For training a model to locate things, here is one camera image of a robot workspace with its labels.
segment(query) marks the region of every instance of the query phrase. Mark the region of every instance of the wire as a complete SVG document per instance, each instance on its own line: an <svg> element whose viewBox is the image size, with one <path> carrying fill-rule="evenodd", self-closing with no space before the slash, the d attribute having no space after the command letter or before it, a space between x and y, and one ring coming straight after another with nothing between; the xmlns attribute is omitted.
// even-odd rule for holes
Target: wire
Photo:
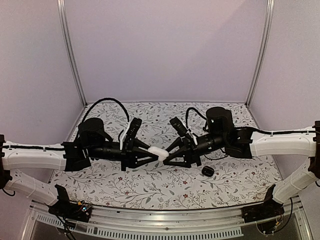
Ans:
<svg viewBox="0 0 320 240"><path fill-rule="evenodd" d="M59 147L45 147L45 146L23 146L23 145L5 145L4 149L38 149L47 151L64 151L65 148Z"/></svg>
<svg viewBox="0 0 320 240"><path fill-rule="evenodd" d="M103 101L114 101L114 102L116 102L117 104L119 104L119 106L123 109L123 111L124 111L124 113L125 113L127 122L130 122L129 113L128 113L127 109L125 108L125 106L124 106L119 100L117 100L117 99L115 99L115 98L105 97L105 98L99 99L98 101L96 101L94 104L92 104L92 105L90 106L90 108L86 111L86 113L85 113L85 115L84 115L81 123L83 123L83 122L86 120L86 118L87 118L87 116L89 115L89 113L91 112L91 110L92 110L97 104L99 104L99 103L101 103L101 102L103 102Z"/></svg>
<svg viewBox="0 0 320 240"><path fill-rule="evenodd" d="M225 156L219 157L219 158L210 158L210 157L207 157L206 155L204 155L204 157L205 157L206 159L209 159L209 160L221 160L221 159L225 159L225 158L227 158L227 157L229 157L229 156L228 156L228 155L225 155Z"/></svg>
<svg viewBox="0 0 320 240"><path fill-rule="evenodd" d="M264 131L252 126L238 126L235 129L250 129L255 132L266 134L266 135L282 135L282 134L312 134L316 131L306 131L306 130L289 130L289 131Z"/></svg>
<svg viewBox="0 0 320 240"><path fill-rule="evenodd" d="M193 106L189 107L186 112L185 112L185 126L188 129L188 117L189 117L189 112L190 110L195 111L202 119L207 120L207 118L205 116L203 116L196 108L194 108Z"/></svg>
<svg viewBox="0 0 320 240"><path fill-rule="evenodd" d="M273 235L273 234L275 234L275 233L278 233L278 232L282 231L282 230L288 225L288 223L290 222L290 219L291 219L291 216L292 216L292 213L293 213L294 203L292 202L292 198L291 198L291 197L290 197L290 202L291 202L290 215L289 215L288 220L286 221L286 223L283 225L282 228L280 228L280 229L277 230L277 225L276 225L276 226L274 226L272 229L269 229L268 231L265 231L265 233L268 232L267 234L265 234L264 232L262 232L262 229L259 229L259 228L258 228L258 224L256 223L255 225L256 225L256 228L259 230L259 232L262 233L262 234L265 235L265 236L269 236L269 235ZM277 222L280 223L280 222L282 222L282 220L283 220L283 215L280 216L280 220L277 221Z"/></svg>
<svg viewBox="0 0 320 240"><path fill-rule="evenodd" d="M2 188L2 191L3 191L5 194L7 194L8 196L10 196L10 197L14 197L14 196L16 195L16 191L13 191L12 194L8 193L8 192L7 192L6 190L4 190L3 188Z"/></svg>
<svg viewBox="0 0 320 240"><path fill-rule="evenodd" d="M67 225L67 221L66 220L64 220L64 221L62 221L62 219L58 216L58 215L55 215L58 219L59 219L59 221L63 224L63 227L64 227L64 231L65 231L65 236L69 239L69 240L77 240L76 238L75 238L75 236L72 234L72 232L70 231L70 229L69 229L69 227L68 227L68 225Z"/></svg>
<svg viewBox="0 0 320 240"><path fill-rule="evenodd" d="M288 220L286 221L286 223L283 225L282 228L280 228L279 230L275 230L274 233L280 232L282 229L284 229L284 228L288 225L288 223L289 223L289 221L290 221L290 219L291 219L291 216L292 216L292 212L293 212L293 210L294 210L294 203L292 202L292 198L291 198L291 197L290 197L290 202L291 202L291 211L290 211L290 215L289 215Z"/></svg>

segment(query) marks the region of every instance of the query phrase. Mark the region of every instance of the vertical metal pole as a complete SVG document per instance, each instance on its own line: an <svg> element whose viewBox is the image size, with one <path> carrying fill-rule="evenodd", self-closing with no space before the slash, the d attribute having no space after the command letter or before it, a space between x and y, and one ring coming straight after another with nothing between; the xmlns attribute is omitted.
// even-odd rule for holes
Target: vertical metal pole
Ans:
<svg viewBox="0 0 320 240"><path fill-rule="evenodd" d="M256 91L257 83L258 83L261 68L262 68L262 64L264 61L264 57L265 57L265 53L266 53L266 49L267 49L267 43L268 43L269 34L270 34L270 29L271 29L272 17L274 14L274 5L275 5L274 0L268 0L267 7L266 7L266 14L265 14L265 21L264 21L264 28L263 28L260 51L259 51L258 59L256 61L249 94L248 94L248 96L246 98L246 102L245 102L245 104L247 105L248 108L250 108L252 100L254 98L254 94Z"/></svg>
<svg viewBox="0 0 320 240"><path fill-rule="evenodd" d="M67 55L69 58L69 63L75 83L76 90L79 94L81 103L83 106L87 105L85 93L80 81L79 77L79 72L77 69L77 64L76 64L76 59L74 55L74 51L72 48L71 44L71 39L70 39L70 33L69 33L69 28L68 28L68 21L67 21L67 14L66 14L66 8L65 8L65 1L64 0L57 0L57 5L58 5L58 12L60 16L60 23L61 23L61 28L62 28L62 34L64 38L64 43L67 51Z"/></svg>

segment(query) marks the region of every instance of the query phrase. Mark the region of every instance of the small black object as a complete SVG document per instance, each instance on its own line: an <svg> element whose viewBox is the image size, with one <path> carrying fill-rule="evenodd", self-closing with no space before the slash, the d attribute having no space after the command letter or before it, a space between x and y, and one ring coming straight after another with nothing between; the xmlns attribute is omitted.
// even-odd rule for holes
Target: small black object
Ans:
<svg viewBox="0 0 320 240"><path fill-rule="evenodd" d="M204 166L204 168L202 168L202 174L207 176L207 177L212 177L215 173L215 170L212 167L209 166Z"/></svg>

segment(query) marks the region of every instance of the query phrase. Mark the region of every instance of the white robot arm segment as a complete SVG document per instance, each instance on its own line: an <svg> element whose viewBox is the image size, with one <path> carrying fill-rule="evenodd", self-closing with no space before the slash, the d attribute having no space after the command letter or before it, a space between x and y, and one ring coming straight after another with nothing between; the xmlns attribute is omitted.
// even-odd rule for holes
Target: white robot arm segment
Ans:
<svg viewBox="0 0 320 240"><path fill-rule="evenodd" d="M66 159L64 155L64 147L61 144L54 145L37 145L41 149L21 149L16 146L34 147L34 145L17 144L7 141L3 146L2 164L4 170L20 169L20 168L42 168L65 170Z"/></svg>
<svg viewBox="0 0 320 240"><path fill-rule="evenodd" d="M53 185L41 182L22 171L15 169L11 172L12 180L5 185L5 190L17 191L27 198L32 198L48 206L58 201L58 191Z"/></svg>
<svg viewBox="0 0 320 240"><path fill-rule="evenodd" d="M303 155L314 157L316 155L316 133L312 127L294 131L307 131L307 133L289 133L272 135L253 132L250 150L253 157L264 155ZM308 170L310 160L307 159L295 172L285 180L277 182L273 189L273 200L283 204L289 198L305 189L318 180L314 173Z"/></svg>
<svg viewBox="0 0 320 240"><path fill-rule="evenodd" d="M306 127L296 131L307 131L307 133L276 134L277 131L273 131L273 134L269 135L257 131L253 132L250 144L252 156L304 155L314 157L316 154L315 129Z"/></svg>

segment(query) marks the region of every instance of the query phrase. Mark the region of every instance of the black clamp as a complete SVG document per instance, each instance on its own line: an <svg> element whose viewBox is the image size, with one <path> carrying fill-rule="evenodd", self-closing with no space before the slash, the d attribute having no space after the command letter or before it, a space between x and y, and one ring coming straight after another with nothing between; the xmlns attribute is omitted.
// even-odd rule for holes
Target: black clamp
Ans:
<svg viewBox="0 0 320 240"><path fill-rule="evenodd" d="M6 184L12 180L12 176L10 176L10 171L4 170L4 165L2 162L2 158L5 156L5 153L2 152L5 142L5 136L3 134L0 134L0 189L3 189L6 186Z"/></svg>
<svg viewBox="0 0 320 240"><path fill-rule="evenodd" d="M315 142L315 156L310 157L308 171L314 173L320 179L320 121L315 121L313 128L315 129L315 137L313 138Z"/></svg>

